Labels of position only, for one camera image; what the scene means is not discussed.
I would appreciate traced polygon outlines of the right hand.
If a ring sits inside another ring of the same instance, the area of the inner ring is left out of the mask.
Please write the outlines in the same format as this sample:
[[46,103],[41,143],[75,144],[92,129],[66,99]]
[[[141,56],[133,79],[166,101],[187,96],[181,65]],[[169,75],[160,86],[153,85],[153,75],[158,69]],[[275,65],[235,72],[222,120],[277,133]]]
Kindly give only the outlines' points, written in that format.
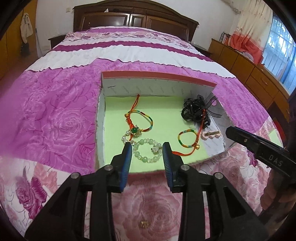
[[[267,185],[263,191],[262,196],[260,197],[260,205],[263,210],[267,210],[270,205],[273,203],[274,199],[276,198],[276,195],[278,191],[276,190],[273,179],[275,177],[276,172],[274,170],[271,170],[269,172],[269,177],[267,180]],[[285,190],[279,201],[279,203],[288,203],[289,207],[293,207],[295,204],[295,190],[293,189],[287,189]]]

